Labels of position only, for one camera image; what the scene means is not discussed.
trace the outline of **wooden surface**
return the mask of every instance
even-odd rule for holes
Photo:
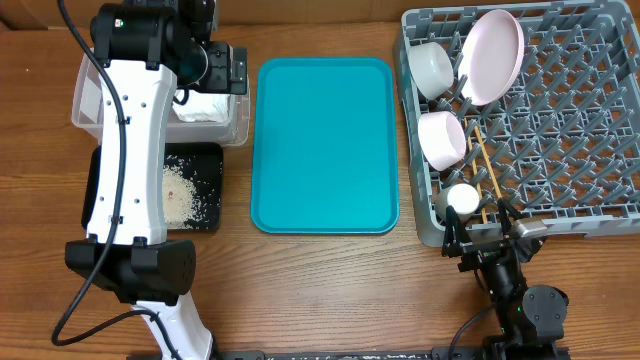
[[[228,26],[216,36],[248,48],[255,105],[267,60],[364,56],[392,65],[398,31],[382,23]],[[102,360],[156,351],[140,319],[70,347],[51,345],[51,330],[83,280],[64,264],[65,242],[84,236],[80,213],[96,146],[70,121],[82,54],[66,31],[1,33],[0,49],[0,358]],[[447,345],[488,304],[472,274],[460,274],[456,259],[416,236],[406,128],[396,112],[401,216],[384,236],[261,233],[249,216],[253,126],[246,146],[226,150],[221,227],[192,237],[193,296],[223,350],[430,349]],[[574,359],[639,357],[639,258],[637,236],[567,236],[552,238],[523,266],[530,284],[559,287],[571,298],[561,345]],[[127,309],[91,289],[63,335]],[[461,344],[497,332],[491,316]]]

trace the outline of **pink plate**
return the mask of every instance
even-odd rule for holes
[[[499,99],[516,80],[524,55],[524,35],[518,21],[504,10],[486,13],[462,46],[458,77],[467,75],[462,96],[471,104]]]

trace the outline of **black tray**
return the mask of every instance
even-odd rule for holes
[[[98,146],[91,155],[91,167],[87,179],[87,190],[82,209],[82,227],[87,224],[93,213],[93,206],[98,191],[98,178],[100,176],[100,151]],[[196,197],[200,200],[199,213],[205,214],[202,220],[187,220],[183,227],[186,231],[214,231],[220,224],[220,196],[222,193],[222,147],[216,143],[186,143],[166,144],[165,165],[178,165],[182,159],[182,177],[193,179],[196,188]]]

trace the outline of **wooden stick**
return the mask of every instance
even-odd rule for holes
[[[496,195],[498,199],[502,198],[502,192],[500,191],[500,186],[498,185],[498,181],[496,180],[496,175],[493,173],[493,166],[491,166],[491,161],[489,160],[489,154],[487,154],[487,149],[484,148],[484,141],[482,141],[482,134],[480,133],[480,129],[476,126],[474,128],[476,131],[476,137],[478,138],[478,144],[482,148],[482,156],[484,156],[484,161],[487,163],[487,167],[489,168],[489,175],[491,176],[491,181],[493,182],[493,188],[496,191]]]
[[[464,119],[464,127],[466,128],[467,126],[469,126],[469,123],[467,121],[467,119]],[[469,143],[469,151],[471,151],[473,149],[473,143],[471,142],[471,136],[469,136],[467,138],[467,142]],[[471,162],[471,167],[473,169],[473,176],[476,176],[476,174],[478,173],[478,167],[476,166],[476,159],[474,158],[473,161]],[[482,187],[480,186],[480,183],[476,184],[476,188],[478,189],[478,197],[480,197],[480,199],[482,199]],[[487,224],[489,221],[487,220],[487,210],[485,210],[484,208],[482,208],[482,223],[483,224]]]

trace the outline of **blue tray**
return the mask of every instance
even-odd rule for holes
[[[251,217],[268,233],[379,234],[398,221],[391,69],[276,59],[260,70]]]

